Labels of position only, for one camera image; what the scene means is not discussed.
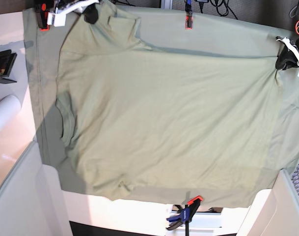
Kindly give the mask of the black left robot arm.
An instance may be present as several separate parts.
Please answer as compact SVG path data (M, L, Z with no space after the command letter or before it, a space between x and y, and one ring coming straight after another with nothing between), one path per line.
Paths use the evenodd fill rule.
M295 31L299 36L299 21L295 24ZM287 37L277 36L276 41L282 43L284 47L277 56L275 68L277 70L299 68L299 38L293 41Z

